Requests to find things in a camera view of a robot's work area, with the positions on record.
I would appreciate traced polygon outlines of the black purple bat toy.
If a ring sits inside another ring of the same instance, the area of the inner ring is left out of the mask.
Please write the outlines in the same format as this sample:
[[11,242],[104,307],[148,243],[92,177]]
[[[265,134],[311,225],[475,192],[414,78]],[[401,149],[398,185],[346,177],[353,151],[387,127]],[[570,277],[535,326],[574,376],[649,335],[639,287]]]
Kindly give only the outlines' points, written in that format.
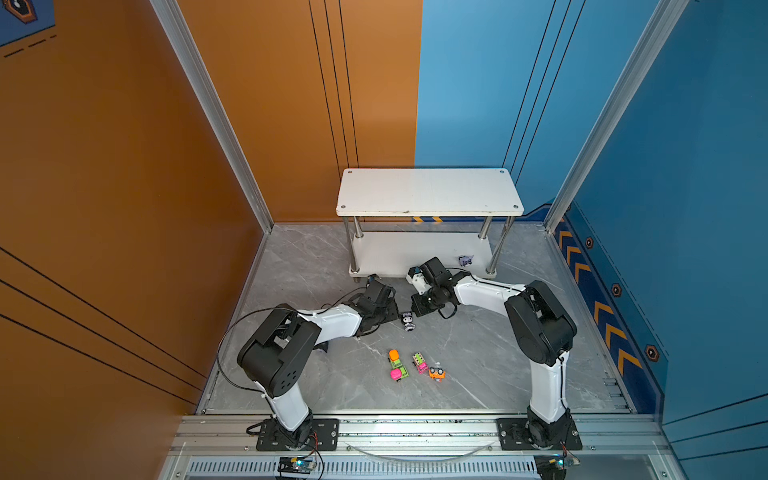
[[400,314],[400,320],[403,325],[403,329],[406,332],[411,332],[415,329],[413,314],[410,311],[405,311]]

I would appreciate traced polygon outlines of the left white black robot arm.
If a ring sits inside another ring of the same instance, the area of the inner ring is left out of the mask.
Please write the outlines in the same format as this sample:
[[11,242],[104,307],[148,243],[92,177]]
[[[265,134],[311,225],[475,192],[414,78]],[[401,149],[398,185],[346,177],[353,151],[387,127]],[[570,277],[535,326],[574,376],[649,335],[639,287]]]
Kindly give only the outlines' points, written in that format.
[[277,424],[293,434],[306,428],[311,417],[298,386],[311,353],[398,318],[395,289],[371,276],[362,290],[331,307],[300,311],[278,305],[242,346],[237,364],[266,396]]

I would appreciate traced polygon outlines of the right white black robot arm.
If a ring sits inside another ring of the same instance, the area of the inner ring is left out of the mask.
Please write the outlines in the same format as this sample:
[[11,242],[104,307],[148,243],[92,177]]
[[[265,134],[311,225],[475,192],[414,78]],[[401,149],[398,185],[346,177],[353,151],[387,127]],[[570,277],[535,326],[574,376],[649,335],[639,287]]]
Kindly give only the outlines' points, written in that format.
[[440,312],[448,304],[506,316],[519,349],[530,362],[529,423],[550,427],[570,413],[565,398],[566,366],[577,326],[548,284],[539,280],[507,284],[468,271],[452,273],[436,257],[410,268],[406,280],[416,289],[411,310],[418,317]]

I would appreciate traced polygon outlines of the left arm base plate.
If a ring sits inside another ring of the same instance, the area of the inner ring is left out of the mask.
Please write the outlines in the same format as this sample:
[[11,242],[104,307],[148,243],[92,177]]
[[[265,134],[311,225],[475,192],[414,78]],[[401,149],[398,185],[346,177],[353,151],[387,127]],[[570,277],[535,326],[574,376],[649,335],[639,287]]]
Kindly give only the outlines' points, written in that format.
[[275,451],[335,451],[340,422],[336,418],[308,418],[295,431],[289,431],[276,419],[268,419],[257,436],[256,450]]

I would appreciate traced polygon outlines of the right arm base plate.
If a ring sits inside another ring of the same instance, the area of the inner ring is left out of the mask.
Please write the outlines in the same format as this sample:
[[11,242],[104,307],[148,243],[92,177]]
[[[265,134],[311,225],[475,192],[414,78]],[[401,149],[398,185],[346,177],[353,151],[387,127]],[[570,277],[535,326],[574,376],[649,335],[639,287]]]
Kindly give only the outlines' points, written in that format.
[[500,446],[504,451],[583,449],[580,433],[574,419],[569,415],[552,424],[538,419],[499,418],[496,420],[496,427]]

